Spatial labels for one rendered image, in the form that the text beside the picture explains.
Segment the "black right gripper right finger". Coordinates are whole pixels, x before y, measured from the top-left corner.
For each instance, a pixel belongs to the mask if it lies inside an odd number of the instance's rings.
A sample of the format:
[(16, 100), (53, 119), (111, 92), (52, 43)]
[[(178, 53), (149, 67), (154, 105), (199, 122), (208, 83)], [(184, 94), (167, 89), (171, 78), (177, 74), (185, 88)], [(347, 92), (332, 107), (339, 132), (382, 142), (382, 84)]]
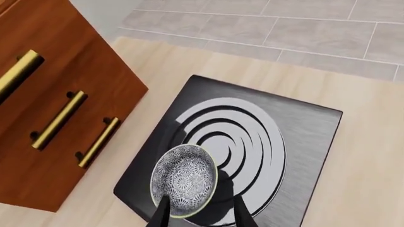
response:
[(258, 227), (241, 196), (234, 197), (234, 217), (236, 227)]

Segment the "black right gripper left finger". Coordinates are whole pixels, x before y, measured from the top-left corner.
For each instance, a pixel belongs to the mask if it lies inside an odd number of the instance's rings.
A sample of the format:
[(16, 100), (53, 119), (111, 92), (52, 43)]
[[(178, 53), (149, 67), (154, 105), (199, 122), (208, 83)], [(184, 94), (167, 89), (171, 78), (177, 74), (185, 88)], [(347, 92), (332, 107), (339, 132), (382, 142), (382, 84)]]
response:
[(162, 197), (157, 210), (151, 217), (148, 227), (168, 227), (170, 218), (170, 199), (165, 195)]

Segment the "patterned black white bowl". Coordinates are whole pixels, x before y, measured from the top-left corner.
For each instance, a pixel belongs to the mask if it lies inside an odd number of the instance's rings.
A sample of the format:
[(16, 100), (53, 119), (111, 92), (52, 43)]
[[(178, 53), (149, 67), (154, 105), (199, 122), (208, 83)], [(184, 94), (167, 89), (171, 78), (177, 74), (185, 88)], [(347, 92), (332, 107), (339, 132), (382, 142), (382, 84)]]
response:
[(217, 185), (218, 169), (211, 154), (199, 145), (181, 144), (156, 162), (150, 177), (150, 194), (155, 206), (167, 196), (170, 216), (181, 219), (207, 206)]

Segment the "flat black stove plate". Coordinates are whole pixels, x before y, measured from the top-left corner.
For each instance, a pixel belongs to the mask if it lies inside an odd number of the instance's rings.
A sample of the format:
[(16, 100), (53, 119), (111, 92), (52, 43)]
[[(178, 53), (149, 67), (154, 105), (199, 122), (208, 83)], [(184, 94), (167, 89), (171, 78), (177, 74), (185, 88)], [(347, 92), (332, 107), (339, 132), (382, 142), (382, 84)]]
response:
[(300, 227), (342, 118), (342, 111), (191, 76), (114, 187), (148, 221), (156, 207), (150, 177), (177, 145), (200, 145), (218, 167), (209, 205), (170, 227), (233, 227), (241, 196), (262, 227)]

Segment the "wooden cabinet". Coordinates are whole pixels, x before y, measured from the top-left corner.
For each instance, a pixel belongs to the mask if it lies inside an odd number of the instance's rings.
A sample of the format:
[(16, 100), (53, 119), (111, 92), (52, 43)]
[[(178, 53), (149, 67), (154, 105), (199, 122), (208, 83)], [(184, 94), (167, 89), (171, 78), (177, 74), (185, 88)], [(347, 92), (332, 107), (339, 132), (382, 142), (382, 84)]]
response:
[[(34, 50), (44, 63), (0, 104), (0, 204), (57, 211), (88, 168), (104, 118), (128, 117), (148, 88), (69, 0), (0, 0), (0, 77)], [(88, 98), (39, 151), (41, 132), (69, 101)]]

